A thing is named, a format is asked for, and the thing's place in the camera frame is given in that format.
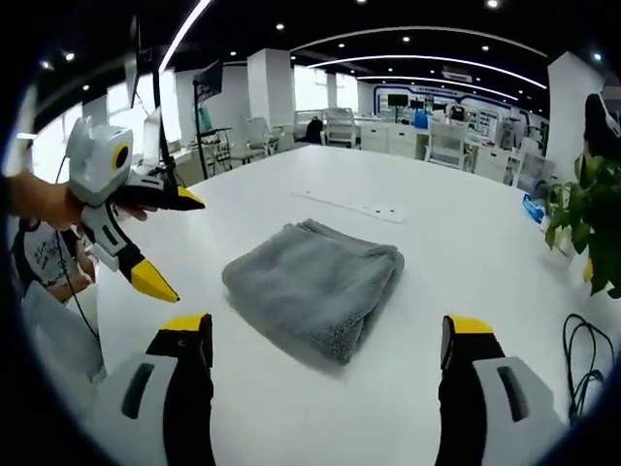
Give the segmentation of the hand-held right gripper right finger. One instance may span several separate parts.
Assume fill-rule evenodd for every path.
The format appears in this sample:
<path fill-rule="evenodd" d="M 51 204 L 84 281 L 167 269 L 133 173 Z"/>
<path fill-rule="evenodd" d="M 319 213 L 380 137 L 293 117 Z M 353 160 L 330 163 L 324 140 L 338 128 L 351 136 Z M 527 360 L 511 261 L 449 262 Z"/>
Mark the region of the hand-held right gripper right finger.
<path fill-rule="evenodd" d="M 534 465 L 566 430 L 549 387 L 473 317 L 443 318 L 438 397 L 438 465 Z"/>

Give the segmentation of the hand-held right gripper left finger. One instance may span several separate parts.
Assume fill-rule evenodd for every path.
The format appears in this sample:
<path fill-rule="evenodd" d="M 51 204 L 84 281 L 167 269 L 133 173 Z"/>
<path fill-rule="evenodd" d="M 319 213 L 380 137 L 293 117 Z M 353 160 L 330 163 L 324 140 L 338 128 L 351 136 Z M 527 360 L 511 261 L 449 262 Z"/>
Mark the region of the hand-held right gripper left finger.
<path fill-rule="evenodd" d="M 212 316 L 178 316 L 99 386 L 96 429 L 118 465 L 213 465 Z"/>

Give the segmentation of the person's left hand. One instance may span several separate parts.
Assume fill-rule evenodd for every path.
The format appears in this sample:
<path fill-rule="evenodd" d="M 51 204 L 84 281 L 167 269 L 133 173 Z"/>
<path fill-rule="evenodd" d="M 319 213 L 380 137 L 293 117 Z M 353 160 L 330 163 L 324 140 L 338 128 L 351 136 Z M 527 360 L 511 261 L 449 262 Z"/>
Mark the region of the person's left hand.
<path fill-rule="evenodd" d="M 53 184 L 51 188 L 47 221 L 56 226 L 81 224 L 85 204 L 71 192 L 66 183 Z"/>

